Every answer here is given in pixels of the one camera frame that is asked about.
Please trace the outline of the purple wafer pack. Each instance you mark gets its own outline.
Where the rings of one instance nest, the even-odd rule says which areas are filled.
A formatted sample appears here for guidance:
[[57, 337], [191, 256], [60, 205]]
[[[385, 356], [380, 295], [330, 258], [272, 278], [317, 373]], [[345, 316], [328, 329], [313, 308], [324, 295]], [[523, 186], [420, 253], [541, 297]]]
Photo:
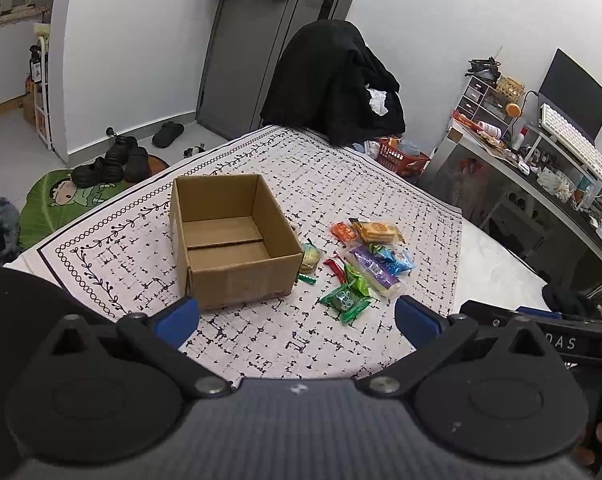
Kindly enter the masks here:
[[379, 295], [389, 298], [401, 292], [402, 283], [371, 255], [366, 246], [353, 246], [345, 252], [345, 258]]

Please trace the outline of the blue snack packet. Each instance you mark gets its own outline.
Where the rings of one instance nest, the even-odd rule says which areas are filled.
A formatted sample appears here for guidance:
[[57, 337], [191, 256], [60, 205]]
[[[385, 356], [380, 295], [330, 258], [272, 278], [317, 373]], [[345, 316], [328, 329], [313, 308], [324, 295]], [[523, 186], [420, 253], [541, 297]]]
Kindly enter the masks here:
[[396, 278], [415, 269], [415, 263], [406, 250], [378, 243], [369, 244], [368, 249], [380, 266]]

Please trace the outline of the green round-cookie snack packet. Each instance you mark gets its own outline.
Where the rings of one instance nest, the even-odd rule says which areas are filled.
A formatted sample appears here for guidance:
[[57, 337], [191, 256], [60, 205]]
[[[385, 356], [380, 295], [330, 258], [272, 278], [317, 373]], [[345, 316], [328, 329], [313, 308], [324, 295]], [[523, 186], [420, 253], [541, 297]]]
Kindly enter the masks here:
[[360, 292], [342, 284], [318, 300], [325, 307], [332, 308], [338, 313], [342, 324], [350, 324], [371, 304], [371, 300]]

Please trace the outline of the green snack packet with tomato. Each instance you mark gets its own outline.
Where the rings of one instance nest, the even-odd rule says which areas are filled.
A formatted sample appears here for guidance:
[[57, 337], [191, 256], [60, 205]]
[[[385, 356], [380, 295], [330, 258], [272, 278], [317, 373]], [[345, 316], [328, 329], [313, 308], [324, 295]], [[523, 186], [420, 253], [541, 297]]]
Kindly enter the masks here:
[[366, 278], [364, 278], [361, 272], [359, 272], [355, 266], [352, 266], [351, 263], [344, 263], [344, 275], [345, 281], [347, 281], [347, 284], [351, 289], [355, 290], [363, 297], [371, 296]]

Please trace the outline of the brown cardboard box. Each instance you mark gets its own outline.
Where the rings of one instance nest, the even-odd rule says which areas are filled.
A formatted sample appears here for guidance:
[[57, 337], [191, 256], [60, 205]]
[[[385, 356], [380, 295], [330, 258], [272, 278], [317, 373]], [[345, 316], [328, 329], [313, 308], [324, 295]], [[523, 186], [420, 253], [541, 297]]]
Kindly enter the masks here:
[[259, 174], [176, 178], [169, 226], [179, 293], [200, 310], [291, 293], [302, 248]]

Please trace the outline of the red white candy bar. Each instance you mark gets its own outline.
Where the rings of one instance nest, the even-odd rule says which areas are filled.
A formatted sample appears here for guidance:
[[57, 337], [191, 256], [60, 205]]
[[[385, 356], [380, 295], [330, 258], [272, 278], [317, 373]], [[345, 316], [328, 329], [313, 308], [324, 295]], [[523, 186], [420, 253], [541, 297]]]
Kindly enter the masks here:
[[344, 262], [338, 255], [326, 258], [324, 264], [330, 268], [330, 271], [333, 272], [333, 275], [340, 283], [344, 283], [347, 280]]

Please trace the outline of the orange biscuit sandwich pack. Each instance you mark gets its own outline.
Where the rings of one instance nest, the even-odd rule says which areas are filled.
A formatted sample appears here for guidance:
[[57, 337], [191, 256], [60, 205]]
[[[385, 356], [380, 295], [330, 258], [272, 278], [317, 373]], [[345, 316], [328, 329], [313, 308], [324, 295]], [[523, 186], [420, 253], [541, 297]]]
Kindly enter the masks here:
[[397, 226], [381, 221], [362, 221], [349, 219], [353, 229], [365, 243], [392, 244], [404, 242], [404, 237]]

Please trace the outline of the orange small snack packet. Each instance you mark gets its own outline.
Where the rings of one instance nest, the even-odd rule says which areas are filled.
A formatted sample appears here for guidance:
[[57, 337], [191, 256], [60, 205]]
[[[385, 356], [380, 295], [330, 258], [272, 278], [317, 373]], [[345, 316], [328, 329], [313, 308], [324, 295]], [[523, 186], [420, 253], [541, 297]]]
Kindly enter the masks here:
[[345, 222], [333, 223], [330, 226], [330, 233], [345, 245], [357, 240], [357, 232]]

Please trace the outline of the green twisted stick snack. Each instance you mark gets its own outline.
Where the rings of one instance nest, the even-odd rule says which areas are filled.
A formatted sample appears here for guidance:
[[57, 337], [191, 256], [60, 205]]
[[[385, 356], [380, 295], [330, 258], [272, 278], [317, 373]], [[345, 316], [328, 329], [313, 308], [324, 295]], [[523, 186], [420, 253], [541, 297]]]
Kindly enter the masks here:
[[314, 285], [316, 283], [316, 278], [313, 278], [313, 276], [305, 275], [305, 274], [299, 274], [298, 280], [305, 284], [309, 284], [309, 285]]

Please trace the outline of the clear packet round crackers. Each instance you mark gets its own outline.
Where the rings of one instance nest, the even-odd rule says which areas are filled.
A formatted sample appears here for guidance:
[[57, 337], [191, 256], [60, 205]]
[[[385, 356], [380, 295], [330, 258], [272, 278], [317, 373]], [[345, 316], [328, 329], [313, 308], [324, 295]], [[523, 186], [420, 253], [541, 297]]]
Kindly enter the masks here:
[[300, 266], [300, 273], [304, 275], [314, 274], [318, 263], [321, 262], [323, 253], [317, 248], [310, 240], [301, 244], [302, 248], [302, 261]]

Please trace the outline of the white black patterned blanket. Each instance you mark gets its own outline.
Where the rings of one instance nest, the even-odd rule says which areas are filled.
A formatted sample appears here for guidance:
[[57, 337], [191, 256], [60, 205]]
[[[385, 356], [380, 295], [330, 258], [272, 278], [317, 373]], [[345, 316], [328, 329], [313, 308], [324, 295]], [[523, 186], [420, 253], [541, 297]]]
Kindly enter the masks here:
[[[365, 246], [333, 234], [353, 219], [397, 230], [392, 249], [412, 258], [412, 270], [371, 278]], [[230, 382], [352, 377], [411, 351], [394, 323], [397, 296], [450, 313], [461, 228], [457, 209], [368, 157], [269, 127], [108, 198], [24, 261], [112, 322], [194, 297], [200, 320], [182, 351]], [[310, 248], [323, 261], [305, 272]], [[368, 278], [362, 312], [344, 313], [327, 259]]]

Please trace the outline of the red plastic basket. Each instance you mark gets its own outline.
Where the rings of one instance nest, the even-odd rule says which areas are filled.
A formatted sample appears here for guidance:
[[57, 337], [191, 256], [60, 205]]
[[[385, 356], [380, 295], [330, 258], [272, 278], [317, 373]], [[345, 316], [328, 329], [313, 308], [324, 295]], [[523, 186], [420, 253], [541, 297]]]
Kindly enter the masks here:
[[407, 155], [399, 149], [399, 141], [393, 138], [381, 138], [379, 140], [379, 152], [377, 162], [382, 167], [389, 169], [398, 176], [408, 179], [419, 177], [423, 169], [430, 162], [427, 155]]

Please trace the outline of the grey fluffy rug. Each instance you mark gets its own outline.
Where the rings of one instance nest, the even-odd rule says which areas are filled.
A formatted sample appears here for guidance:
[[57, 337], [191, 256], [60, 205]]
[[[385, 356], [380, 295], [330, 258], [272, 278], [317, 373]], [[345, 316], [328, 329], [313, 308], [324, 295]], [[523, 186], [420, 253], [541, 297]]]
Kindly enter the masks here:
[[19, 211], [7, 198], [0, 197], [0, 266], [11, 263], [21, 253]]

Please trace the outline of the white keyboard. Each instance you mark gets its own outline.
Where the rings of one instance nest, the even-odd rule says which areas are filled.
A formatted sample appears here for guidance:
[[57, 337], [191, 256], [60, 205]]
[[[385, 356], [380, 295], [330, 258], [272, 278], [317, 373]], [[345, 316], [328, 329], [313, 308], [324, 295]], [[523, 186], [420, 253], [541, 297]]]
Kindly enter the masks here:
[[565, 146], [598, 180], [602, 180], [601, 152], [548, 103], [540, 104], [540, 126]]

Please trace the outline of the black monitor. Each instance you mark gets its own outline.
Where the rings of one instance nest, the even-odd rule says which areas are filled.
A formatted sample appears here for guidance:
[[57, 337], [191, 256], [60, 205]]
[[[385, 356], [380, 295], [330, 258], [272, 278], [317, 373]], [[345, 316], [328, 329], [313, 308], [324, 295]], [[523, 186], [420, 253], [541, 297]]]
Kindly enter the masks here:
[[602, 85], [563, 50], [556, 50], [538, 93], [590, 142], [596, 141], [602, 128]]

